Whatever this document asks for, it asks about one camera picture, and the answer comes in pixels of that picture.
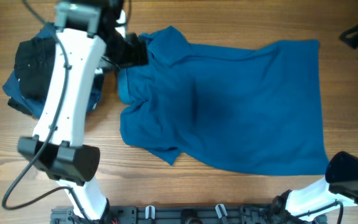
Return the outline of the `blue polo shirt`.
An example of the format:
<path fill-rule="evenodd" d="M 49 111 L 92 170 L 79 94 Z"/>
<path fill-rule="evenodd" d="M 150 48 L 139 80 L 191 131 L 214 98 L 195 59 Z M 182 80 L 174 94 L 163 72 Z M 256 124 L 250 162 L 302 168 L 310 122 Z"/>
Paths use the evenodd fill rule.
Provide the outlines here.
<path fill-rule="evenodd" d="M 148 64 L 118 73 L 127 145 L 168 164 L 186 153 L 246 174 L 325 173 L 317 40 L 236 49 L 192 44 L 173 26 L 141 37 Z"/>

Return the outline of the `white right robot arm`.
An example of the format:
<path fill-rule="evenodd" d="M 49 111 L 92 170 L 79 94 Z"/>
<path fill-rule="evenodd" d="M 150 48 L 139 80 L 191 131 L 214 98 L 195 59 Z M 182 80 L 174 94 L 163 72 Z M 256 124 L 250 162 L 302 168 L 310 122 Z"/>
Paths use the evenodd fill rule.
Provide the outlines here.
<path fill-rule="evenodd" d="M 358 24 L 339 39 L 358 48 Z M 325 176 L 311 185 L 277 196 L 265 216 L 267 223 L 322 223 L 327 212 L 338 209 L 341 223 L 345 207 L 358 206 L 358 157 L 338 152 L 329 162 Z"/>

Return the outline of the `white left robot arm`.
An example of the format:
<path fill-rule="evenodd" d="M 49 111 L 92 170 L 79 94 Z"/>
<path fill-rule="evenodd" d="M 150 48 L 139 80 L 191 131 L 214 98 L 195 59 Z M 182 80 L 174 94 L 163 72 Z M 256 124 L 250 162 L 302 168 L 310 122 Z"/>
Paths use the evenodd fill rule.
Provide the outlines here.
<path fill-rule="evenodd" d="M 148 61 L 145 43 L 128 34 L 123 1 L 60 1 L 55 22 L 54 68 L 45 106 L 30 137 L 17 149 L 29 167 L 45 172 L 66 191 L 74 223 L 113 223 L 108 199 L 95 177 L 100 150 L 84 143 L 85 117 L 96 71 L 119 70 Z"/>

